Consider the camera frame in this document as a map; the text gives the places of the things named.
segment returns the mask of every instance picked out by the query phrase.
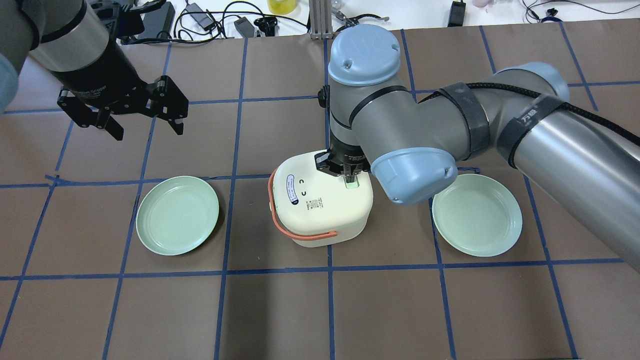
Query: light blue joint cap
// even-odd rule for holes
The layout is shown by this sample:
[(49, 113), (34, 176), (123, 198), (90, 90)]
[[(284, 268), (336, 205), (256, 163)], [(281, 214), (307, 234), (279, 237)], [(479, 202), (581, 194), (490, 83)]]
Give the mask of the light blue joint cap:
[(400, 69), (400, 44), (388, 30), (360, 24), (342, 30), (331, 46), (329, 75), (343, 85), (369, 86)]
[(554, 89), (554, 92), (560, 99), (564, 101), (570, 100), (569, 86), (567, 85), (566, 81), (563, 79), (562, 75), (560, 75), (560, 72), (556, 70), (555, 67), (547, 63), (534, 62), (534, 63), (526, 63), (520, 66), (508, 67), (498, 72), (503, 72), (505, 70), (512, 70), (512, 69), (526, 70), (538, 75), (539, 77), (543, 78), (547, 83), (549, 83), (549, 85), (551, 85), (551, 87)]
[(0, 54), (0, 115), (18, 91), (18, 73), (13, 65)]
[(451, 185), (458, 176), (456, 160), (434, 147), (388, 152), (371, 164), (371, 172), (392, 202), (413, 205)]

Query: power adapter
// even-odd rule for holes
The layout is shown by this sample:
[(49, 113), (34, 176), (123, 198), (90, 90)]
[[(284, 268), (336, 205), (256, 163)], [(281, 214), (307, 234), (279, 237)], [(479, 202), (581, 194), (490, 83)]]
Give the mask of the power adapter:
[(253, 24), (246, 18), (241, 17), (234, 21), (234, 25), (236, 26), (236, 30), (245, 38), (255, 37), (255, 28)]
[(460, 2), (454, 1), (451, 3), (451, 12), (449, 13), (449, 25), (448, 28), (452, 28), (454, 26), (462, 26), (462, 23), (465, 21), (465, 10), (467, 9), (467, 4), (465, 4), (462, 0)]
[(138, 35), (138, 39), (142, 38), (163, 38), (169, 37), (171, 30), (171, 23), (173, 22), (173, 16), (175, 10), (171, 2), (167, 1), (158, 10), (148, 12), (145, 14), (145, 18), (142, 19), (145, 30)]
[(189, 15), (195, 20), (201, 28), (205, 31), (211, 30), (216, 24), (213, 20), (206, 14), (203, 13), (202, 9), (196, 3), (188, 4), (184, 8)]

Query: black power adapter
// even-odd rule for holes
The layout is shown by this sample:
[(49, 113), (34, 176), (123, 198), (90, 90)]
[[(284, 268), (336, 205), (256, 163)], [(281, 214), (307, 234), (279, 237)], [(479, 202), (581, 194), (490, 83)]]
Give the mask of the black power adapter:
[(146, 13), (145, 18), (142, 19), (145, 30), (142, 34), (138, 35), (138, 39), (168, 38), (170, 36), (169, 31), (171, 30), (174, 15), (175, 10), (169, 1), (164, 3), (160, 9)]
[(200, 25), (200, 27), (205, 31), (211, 30), (216, 25), (213, 20), (202, 11), (198, 4), (188, 4), (184, 9), (190, 13), (189, 15), (193, 18), (193, 20), (196, 20), (198, 25)]
[(462, 23), (465, 21), (465, 10), (467, 9), (467, 4), (465, 4), (462, 0), (460, 2), (454, 1), (451, 3), (451, 12), (449, 13), (449, 25), (448, 28), (452, 28), (454, 26), (462, 26)]

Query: orange handle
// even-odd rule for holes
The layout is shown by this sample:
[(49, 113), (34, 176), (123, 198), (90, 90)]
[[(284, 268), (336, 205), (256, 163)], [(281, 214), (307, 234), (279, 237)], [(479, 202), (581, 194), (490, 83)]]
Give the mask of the orange handle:
[(278, 169), (276, 168), (276, 170), (274, 170), (271, 173), (271, 176), (269, 177), (269, 203), (271, 205), (271, 219), (273, 220), (273, 223), (276, 225), (278, 230), (280, 230), (281, 233), (285, 234), (286, 236), (292, 239), (301, 240), (301, 241), (322, 240), (322, 239), (333, 238), (334, 236), (337, 236), (338, 235), (337, 231), (330, 231), (328, 233), (319, 234), (319, 235), (308, 235), (308, 236), (297, 235), (290, 231), (287, 231), (280, 225), (276, 217), (276, 203), (273, 198), (273, 177), (275, 176), (277, 170)]

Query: yellow container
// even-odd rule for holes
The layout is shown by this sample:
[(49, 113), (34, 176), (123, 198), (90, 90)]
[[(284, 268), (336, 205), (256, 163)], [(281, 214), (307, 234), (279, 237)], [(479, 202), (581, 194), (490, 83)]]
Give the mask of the yellow container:
[(285, 15), (296, 8), (296, 0), (268, 0), (269, 11), (276, 15)]

